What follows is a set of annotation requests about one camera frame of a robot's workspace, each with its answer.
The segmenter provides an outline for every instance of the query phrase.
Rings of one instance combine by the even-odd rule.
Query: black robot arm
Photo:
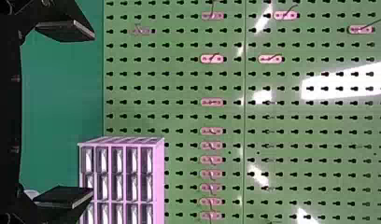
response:
[[[75,224],[91,199],[74,209],[41,208],[24,194],[19,183],[20,47],[34,29],[59,42],[95,39],[75,0],[0,0],[0,222]]]

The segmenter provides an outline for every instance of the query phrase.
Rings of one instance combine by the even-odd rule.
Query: pink label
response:
[[[223,56],[220,54],[204,54],[200,56],[202,63],[223,63]]]
[[[210,192],[211,194],[215,195],[218,191],[223,190],[223,186],[218,183],[201,184],[200,190],[203,192]]]
[[[223,163],[221,156],[202,156],[200,162],[205,165],[218,165]]]
[[[348,32],[352,35],[369,35],[374,32],[373,26],[351,25],[348,27]]]
[[[200,147],[202,150],[220,150],[223,148],[223,144],[221,142],[202,142]]]
[[[289,12],[277,11],[277,12],[275,12],[274,17],[278,21],[293,21],[293,20],[298,19],[298,12],[295,12],[295,11],[289,11]]]
[[[223,214],[219,212],[202,212],[200,217],[204,220],[221,220],[223,219]]]
[[[221,170],[202,170],[200,172],[200,176],[203,179],[216,180],[216,179],[223,178],[223,171],[221,171]]]
[[[258,60],[260,63],[282,63],[283,56],[276,54],[264,54],[261,55]]]
[[[225,13],[223,12],[203,12],[202,20],[204,21],[221,21],[225,19]]]
[[[202,135],[222,135],[223,134],[223,128],[218,128],[218,127],[203,127],[200,130],[200,133]]]
[[[202,106],[223,106],[221,98],[203,98]]]
[[[223,200],[220,198],[202,198],[200,199],[200,204],[207,206],[223,205]]]

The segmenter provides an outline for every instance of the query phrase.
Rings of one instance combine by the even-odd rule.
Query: pegboard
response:
[[[166,223],[381,223],[381,21],[348,32],[380,18],[377,0],[106,0],[106,135],[164,135]]]

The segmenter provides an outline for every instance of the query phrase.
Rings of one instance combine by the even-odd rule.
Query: pink tag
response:
[[[202,106],[223,106],[223,100],[221,98],[203,98]]]
[[[352,35],[369,35],[374,32],[374,27],[365,27],[365,25],[351,25],[348,27],[348,32]]]
[[[218,165],[223,163],[221,156],[202,156],[200,162],[205,165]]]
[[[200,217],[204,220],[221,220],[223,219],[223,214],[219,212],[202,212]]]
[[[202,198],[200,199],[200,204],[207,206],[223,205],[223,200],[220,198]]]
[[[210,192],[211,194],[215,195],[218,191],[222,191],[223,186],[218,183],[211,183],[211,184],[201,184],[200,190],[204,192]]]
[[[275,54],[264,54],[261,55],[258,60],[260,61],[260,63],[282,63],[283,56]]]
[[[203,127],[200,130],[200,133],[202,135],[222,135],[223,134],[223,128],[218,128],[218,127]]]
[[[293,21],[298,19],[298,12],[295,11],[277,11],[274,15],[275,19],[278,21]]]
[[[216,179],[223,178],[223,171],[221,171],[221,170],[202,170],[200,172],[200,176],[203,179],[216,180]]]
[[[221,142],[202,142],[200,147],[202,150],[220,150],[223,148],[223,144]]]
[[[225,19],[225,13],[223,12],[203,12],[202,20],[204,21],[221,21]]]
[[[200,57],[202,63],[223,63],[223,56],[220,54],[204,54]]]

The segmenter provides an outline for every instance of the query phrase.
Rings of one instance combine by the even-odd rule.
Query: test tube rack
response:
[[[80,224],[164,224],[164,139],[79,143],[79,185],[94,197]]]

